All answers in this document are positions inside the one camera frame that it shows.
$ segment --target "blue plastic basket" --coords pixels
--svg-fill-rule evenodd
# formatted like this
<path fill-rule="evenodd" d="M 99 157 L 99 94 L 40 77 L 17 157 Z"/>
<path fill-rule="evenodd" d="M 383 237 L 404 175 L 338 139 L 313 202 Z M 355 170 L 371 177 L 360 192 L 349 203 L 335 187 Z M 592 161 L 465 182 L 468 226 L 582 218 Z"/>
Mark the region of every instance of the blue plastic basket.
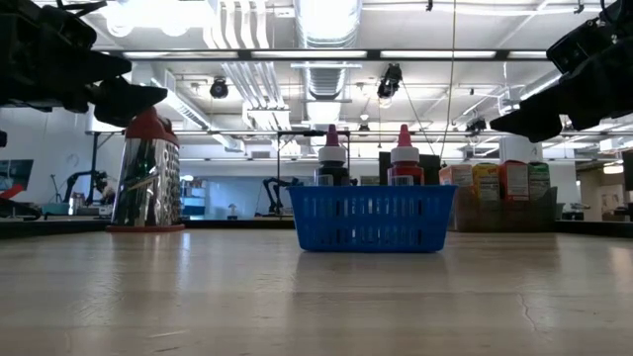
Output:
<path fill-rule="evenodd" d="M 444 247 L 456 186 L 291 187 L 308 251 L 434 252 Z"/>

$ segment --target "bottle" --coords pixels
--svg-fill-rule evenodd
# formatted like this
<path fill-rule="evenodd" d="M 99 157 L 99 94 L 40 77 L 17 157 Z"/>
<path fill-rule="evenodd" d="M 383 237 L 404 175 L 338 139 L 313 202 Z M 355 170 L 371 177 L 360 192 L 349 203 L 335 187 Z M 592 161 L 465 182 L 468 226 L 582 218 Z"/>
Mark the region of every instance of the bottle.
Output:
<path fill-rule="evenodd" d="M 424 170 L 417 166 L 419 151 L 411 145 L 407 125 L 400 127 L 398 146 L 392 149 L 392 168 L 387 172 L 389 185 L 424 185 Z"/>
<path fill-rule="evenodd" d="M 318 151 L 320 168 L 315 171 L 315 183 L 319 186 L 348 186 L 349 171 L 343 165 L 346 161 L 345 147 L 338 144 L 336 125 L 327 128 L 325 147 Z"/>

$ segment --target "cardboard box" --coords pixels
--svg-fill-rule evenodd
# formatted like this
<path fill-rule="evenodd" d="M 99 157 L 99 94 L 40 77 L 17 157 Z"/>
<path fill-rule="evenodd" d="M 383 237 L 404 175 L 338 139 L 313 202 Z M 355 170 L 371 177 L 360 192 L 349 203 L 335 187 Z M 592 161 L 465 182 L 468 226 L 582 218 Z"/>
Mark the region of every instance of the cardboard box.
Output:
<path fill-rule="evenodd" d="M 535 201 L 480 201 L 468 188 L 458 188 L 452 230 L 459 232 L 549 232 L 554 230 L 557 188 Z"/>
<path fill-rule="evenodd" d="M 439 184 L 473 187 L 473 166 L 456 164 L 442 168 L 439 171 Z"/>
<path fill-rule="evenodd" d="M 530 162 L 527 165 L 530 186 L 530 200 L 539 200 L 550 189 L 550 166 L 543 162 Z"/>
<path fill-rule="evenodd" d="M 482 202 L 498 202 L 498 165 L 479 163 L 473 166 L 475 196 Z"/>
<path fill-rule="evenodd" d="M 499 195 L 502 200 L 507 202 L 530 200 L 527 170 L 527 164 L 515 160 L 508 160 L 499 167 Z"/>

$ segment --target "desk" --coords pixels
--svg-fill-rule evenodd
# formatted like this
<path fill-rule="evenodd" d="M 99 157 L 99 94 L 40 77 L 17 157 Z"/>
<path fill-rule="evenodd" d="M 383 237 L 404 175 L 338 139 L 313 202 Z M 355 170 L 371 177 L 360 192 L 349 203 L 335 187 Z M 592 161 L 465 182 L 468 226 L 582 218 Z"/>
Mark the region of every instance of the desk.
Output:
<path fill-rule="evenodd" d="M 289 229 L 2 240 L 0 344 L 7 355 L 623 355 L 632 247 L 451 233 L 436 254 L 318 254 Z"/>

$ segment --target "white cap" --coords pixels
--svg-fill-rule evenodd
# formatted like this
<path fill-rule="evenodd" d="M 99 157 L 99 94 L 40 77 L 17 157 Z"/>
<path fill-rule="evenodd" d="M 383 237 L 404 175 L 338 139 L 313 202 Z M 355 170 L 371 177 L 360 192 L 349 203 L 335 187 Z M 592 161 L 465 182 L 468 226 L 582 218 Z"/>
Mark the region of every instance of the white cap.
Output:
<path fill-rule="evenodd" d="M 345 162 L 347 160 L 345 153 L 345 147 L 325 146 L 318 151 L 318 161 Z"/>
<path fill-rule="evenodd" d="M 392 149 L 392 163 L 419 162 L 419 150 L 416 147 L 395 147 Z"/>

